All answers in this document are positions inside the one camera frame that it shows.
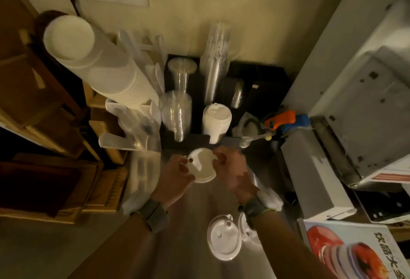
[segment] person's left hand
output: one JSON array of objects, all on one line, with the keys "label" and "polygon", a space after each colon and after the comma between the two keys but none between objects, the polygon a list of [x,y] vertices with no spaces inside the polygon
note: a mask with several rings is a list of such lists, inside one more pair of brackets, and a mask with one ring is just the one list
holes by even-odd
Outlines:
[{"label": "person's left hand", "polygon": [[180,199],[195,181],[185,166],[187,162],[181,155],[172,155],[161,172],[151,199],[160,202],[165,209]]}]

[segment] poster with drink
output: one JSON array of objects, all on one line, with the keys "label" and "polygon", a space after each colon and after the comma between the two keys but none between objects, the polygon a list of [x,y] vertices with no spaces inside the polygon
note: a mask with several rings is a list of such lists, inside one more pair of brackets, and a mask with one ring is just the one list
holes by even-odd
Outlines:
[{"label": "poster with drink", "polygon": [[340,279],[410,279],[410,267],[385,225],[299,221],[302,236]]}]

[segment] hand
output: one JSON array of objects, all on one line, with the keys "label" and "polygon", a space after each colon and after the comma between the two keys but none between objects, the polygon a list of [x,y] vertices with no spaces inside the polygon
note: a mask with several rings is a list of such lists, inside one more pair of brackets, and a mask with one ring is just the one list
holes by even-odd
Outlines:
[{"label": "hand", "polygon": [[213,153],[218,157],[212,161],[217,178],[245,205],[259,190],[250,181],[245,156],[236,148],[226,146],[218,147]]},{"label": "hand", "polygon": [[188,160],[180,155],[172,155],[160,174],[158,184],[151,199],[160,202],[164,209],[175,203],[195,181],[185,164]]}]

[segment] stack of paper cups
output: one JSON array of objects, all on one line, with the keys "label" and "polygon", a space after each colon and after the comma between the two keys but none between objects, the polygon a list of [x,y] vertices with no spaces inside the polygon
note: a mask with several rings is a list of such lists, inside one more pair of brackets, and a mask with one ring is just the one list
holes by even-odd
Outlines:
[{"label": "stack of paper cups", "polygon": [[204,109],[202,133],[210,136],[209,143],[219,143],[228,131],[232,113],[225,105],[214,103]]},{"label": "stack of paper cups", "polygon": [[159,98],[134,60],[105,34],[77,16],[54,19],[44,32],[44,46],[62,65],[96,92],[130,109]]}]

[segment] person's right hand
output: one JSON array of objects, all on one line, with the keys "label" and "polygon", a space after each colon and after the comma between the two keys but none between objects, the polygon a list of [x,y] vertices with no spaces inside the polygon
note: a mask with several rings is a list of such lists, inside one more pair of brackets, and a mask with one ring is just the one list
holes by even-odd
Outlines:
[{"label": "person's right hand", "polygon": [[226,146],[218,147],[213,153],[218,158],[212,162],[217,178],[245,205],[259,190],[249,178],[245,156],[236,148]]}]

